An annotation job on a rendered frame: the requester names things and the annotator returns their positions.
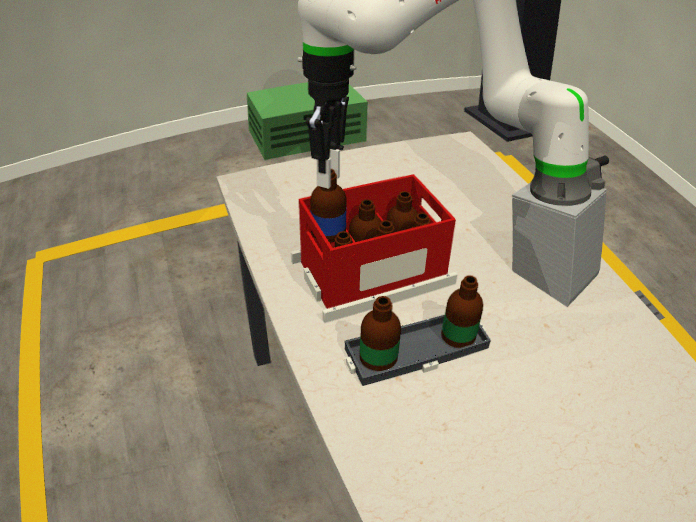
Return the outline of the red crate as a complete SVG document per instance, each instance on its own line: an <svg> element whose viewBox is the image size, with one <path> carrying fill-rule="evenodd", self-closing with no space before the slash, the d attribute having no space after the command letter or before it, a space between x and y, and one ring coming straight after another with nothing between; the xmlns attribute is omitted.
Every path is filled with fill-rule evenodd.
<svg viewBox="0 0 696 522"><path fill-rule="evenodd" d="M434 204L417 186L398 177L343 190L347 198L348 233L363 199L374 202L375 214L383 221L396 205L401 191L411 194L412 207L417 213L428 214L431 222L359 242L351 237L351 244L332 248L335 242L329 243L310 213L310 196L300 198L301 263L309 268L317 282L327 309L448 273L450 252L445 225L442 219L436 222L423 208L422 198L441 218Z"/></svg>

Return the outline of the brown bottle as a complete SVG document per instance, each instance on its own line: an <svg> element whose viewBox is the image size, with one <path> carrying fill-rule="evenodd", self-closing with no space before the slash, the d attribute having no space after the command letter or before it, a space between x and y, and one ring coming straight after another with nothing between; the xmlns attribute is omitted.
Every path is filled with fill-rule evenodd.
<svg viewBox="0 0 696 522"><path fill-rule="evenodd" d="M347 198L337 184L337 174L331 169L331 187L317 186L310 198L310 211L329 243L335 242L338 232L346 231Z"/></svg>
<svg viewBox="0 0 696 522"><path fill-rule="evenodd" d="M429 219L428 214L426 214L426 213L418 213L416 215L416 217L414 218L414 226L413 227L427 225L427 224L430 224L430 219ZM413 227L411 227L411 228L413 228Z"/></svg>
<svg viewBox="0 0 696 522"><path fill-rule="evenodd" d="M391 233L394 233L393 223L391 221L384 220L380 222L380 225L378 226L377 235L375 235L373 238Z"/></svg>
<svg viewBox="0 0 696 522"><path fill-rule="evenodd" d="M351 238L350 234L346 231L341 231L341 232L337 233L337 236L335 237L335 246L332 248L351 244L351 243L352 243L352 238Z"/></svg>
<svg viewBox="0 0 696 522"><path fill-rule="evenodd" d="M359 358L370 370L387 370L397 362L401 322L392 307L388 297L379 296L362 320Z"/></svg>
<svg viewBox="0 0 696 522"><path fill-rule="evenodd" d="M477 290L476 277L467 275L447 300L441 336L452 347L468 346L476 340L484 307Z"/></svg>
<svg viewBox="0 0 696 522"><path fill-rule="evenodd" d="M377 235L380 218L375 215L372 200L365 199L359 205L359 214L355 215L349 225L349 234L355 242L367 240Z"/></svg>
<svg viewBox="0 0 696 522"><path fill-rule="evenodd" d="M417 214L415 208L412 207L411 194L402 191L397 196L397 204L389 210L386 220L391 221L395 227L394 232L398 232L412 227Z"/></svg>

